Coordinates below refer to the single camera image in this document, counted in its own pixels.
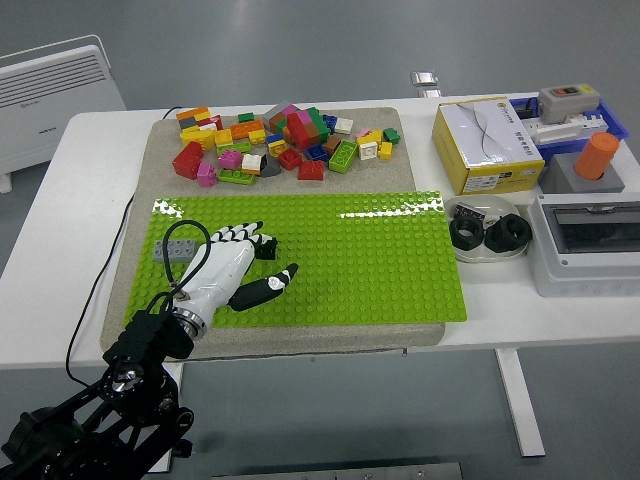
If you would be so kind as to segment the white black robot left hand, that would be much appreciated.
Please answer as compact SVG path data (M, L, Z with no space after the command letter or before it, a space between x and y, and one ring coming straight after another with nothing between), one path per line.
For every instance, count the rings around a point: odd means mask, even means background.
M292 263L283 271L243 285L244 275L252 262L273 253L275 238L261 234L261 222L223 227L201 246L187 268L189 277L182 287L184 297L173 300L173 315L194 338L206 333L215 311L225 305L244 311L279 296L289 285L298 265Z

